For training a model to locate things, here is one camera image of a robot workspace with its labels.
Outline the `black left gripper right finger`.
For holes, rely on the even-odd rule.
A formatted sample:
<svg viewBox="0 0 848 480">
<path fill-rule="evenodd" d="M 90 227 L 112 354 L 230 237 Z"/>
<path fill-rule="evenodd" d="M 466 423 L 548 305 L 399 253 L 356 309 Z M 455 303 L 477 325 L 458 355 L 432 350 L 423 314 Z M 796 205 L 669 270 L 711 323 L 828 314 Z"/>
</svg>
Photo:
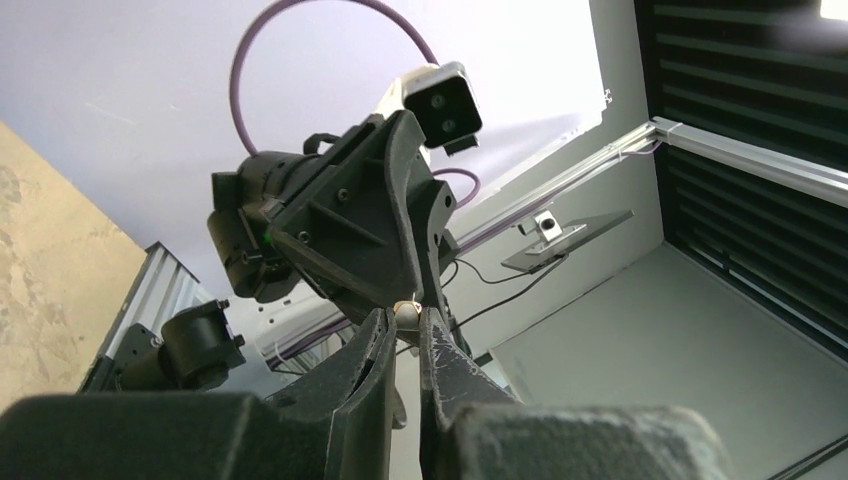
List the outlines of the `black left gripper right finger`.
<svg viewBox="0 0 848 480">
<path fill-rule="evenodd" d="M 419 322 L 420 466 L 425 479 L 732 479 L 696 412 L 529 406 L 453 342 L 438 310 Z"/>
</svg>

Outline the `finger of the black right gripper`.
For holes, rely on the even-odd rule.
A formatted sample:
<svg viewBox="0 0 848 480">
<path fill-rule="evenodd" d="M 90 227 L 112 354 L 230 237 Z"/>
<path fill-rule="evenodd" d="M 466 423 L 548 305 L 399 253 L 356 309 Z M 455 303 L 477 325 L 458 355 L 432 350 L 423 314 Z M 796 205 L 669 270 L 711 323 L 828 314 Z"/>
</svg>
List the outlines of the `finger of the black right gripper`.
<svg viewBox="0 0 848 480">
<path fill-rule="evenodd" d="M 318 157 L 269 222 L 285 260 L 355 324 L 423 289 L 407 207 L 423 142 L 409 111 L 369 116 Z"/>
<path fill-rule="evenodd" d="M 441 180 L 425 181 L 408 202 L 421 279 L 421 289 L 415 294 L 415 299 L 423 307 L 438 309 L 451 339 L 461 351 L 470 354 L 470 346 L 456 330 L 457 321 L 450 311 L 441 283 L 442 273 L 459 253 L 457 241 L 447 229 L 455 204 L 448 184 Z"/>
</svg>

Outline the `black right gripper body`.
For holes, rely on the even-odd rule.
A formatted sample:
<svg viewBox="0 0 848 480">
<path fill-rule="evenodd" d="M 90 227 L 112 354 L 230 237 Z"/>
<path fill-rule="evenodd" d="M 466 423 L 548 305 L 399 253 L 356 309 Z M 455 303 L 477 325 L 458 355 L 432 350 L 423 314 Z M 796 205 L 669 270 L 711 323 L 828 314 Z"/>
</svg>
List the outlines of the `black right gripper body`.
<svg viewBox="0 0 848 480">
<path fill-rule="evenodd" d="M 301 154 L 261 152 L 234 172 L 213 174 L 207 225 L 237 296 L 266 304 L 305 283 L 273 245 L 269 222 L 316 174 L 318 157 L 339 138 L 315 134 Z"/>
</svg>

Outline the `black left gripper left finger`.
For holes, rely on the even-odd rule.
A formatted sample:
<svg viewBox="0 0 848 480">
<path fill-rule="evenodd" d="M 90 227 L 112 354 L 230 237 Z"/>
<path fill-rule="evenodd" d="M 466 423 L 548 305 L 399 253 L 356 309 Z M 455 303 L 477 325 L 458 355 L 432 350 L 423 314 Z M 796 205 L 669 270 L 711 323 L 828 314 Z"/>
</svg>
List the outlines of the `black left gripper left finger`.
<svg viewBox="0 0 848 480">
<path fill-rule="evenodd" d="M 1 418 L 5 479 L 385 479 L 396 325 L 376 309 L 341 350 L 251 393 L 42 395 Z"/>
</svg>

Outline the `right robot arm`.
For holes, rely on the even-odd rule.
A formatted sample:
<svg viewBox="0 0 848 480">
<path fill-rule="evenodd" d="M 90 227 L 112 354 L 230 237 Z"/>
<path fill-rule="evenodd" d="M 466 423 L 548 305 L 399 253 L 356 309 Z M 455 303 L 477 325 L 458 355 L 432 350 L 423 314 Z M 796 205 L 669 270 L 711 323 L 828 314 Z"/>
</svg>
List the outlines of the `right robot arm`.
<svg viewBox="0 0 848 480">
<path fill-rule="evenodd" d="M 442 308 L 439 277 L 459 251 L 446 225 L 458 203 L 424 160 L 434 143 L 431 127 L 402 109 L 214 173 L 207 226 L 233 292 L 267 304 L 305 284 L 354 324 L 400 300 Z M 81 391 L 221 385 L 245 361 L 227 307 L 210 300 L 160 327 L 114 327 Z"/>
</svg>

